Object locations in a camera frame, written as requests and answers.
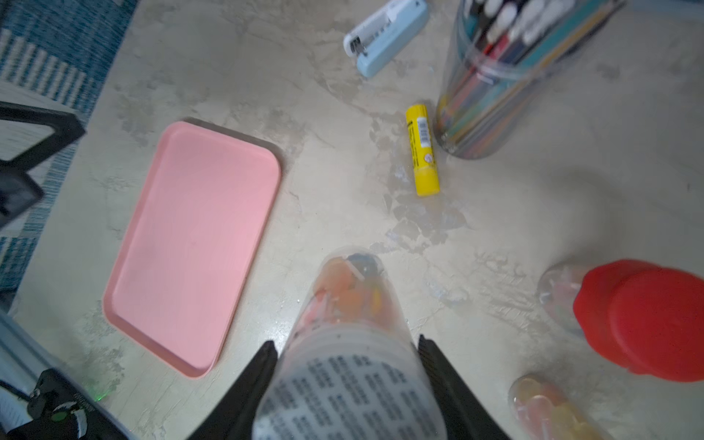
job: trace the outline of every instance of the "clear plastic jar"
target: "clear plastic jar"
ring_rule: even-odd
[[[320,268],[252,439],[377,437],[444,440],[447,433],[384,265],[347,248]]]
[[[547,269],[538,281],[538,301],[551,318],[572,334],[584,336],[574,316],[574,300],[591,266],[559,264]]]
[[[513,383],[509,406],[533,440],[611,440],[552,383],[527,375]]]
[[[484,55],[465,32],[460,2],[445,64],[434,130],[448,153],[478,159],[497,151],[525,113],[540,85],[572,58],[572,50],[537,63],[511,65]]]

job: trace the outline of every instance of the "glue stick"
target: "glue stick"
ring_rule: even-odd
[[[419,196],[432,196],[440,192],[438,170],[433,157],[433,145],[428,126],[428,110],[416,104],[406,111],[410,153],[413,157],[415,191]]]

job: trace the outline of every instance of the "cylindrical container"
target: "cylindrical container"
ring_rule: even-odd
[[[513,415],[533,440],[611,440],[552,383],[527,375],[508,392]]]
[[[324,261],[257,409],[253,439],[446,439],[378,257]]]
[[[468,1],[460,2],[455,20],[434,131],[448,153],[478,159],[505,143],[544,79],[565,66],[580,42],[531,60],[529,55],[511,56],[520,34],[509,42],[507,31],[493,46],[480,50],[467,35],[474,29],[467,24]]]
[[[557,265],[538,283],[555,321],[638,375],[704,380],[704,280],[638,260]]]
[[[415,191],[418,196],[432,196],[440,192],[438,170],[433,157],[432,136],[428,125],[428,110],[416,104],[406,111],[410,153],[413,157]]]

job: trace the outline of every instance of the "stapler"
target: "stapler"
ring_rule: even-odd
[[[357,70],[371,78],[420,32],[428,18],[424,0],[391,0],[345,36],[345,52],[357,57]]]

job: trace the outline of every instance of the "pink tray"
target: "pink tray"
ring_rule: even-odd
[[[266,149],[169,126],[108,281],[108,321],[188,377],[210,371],[280,177]]]

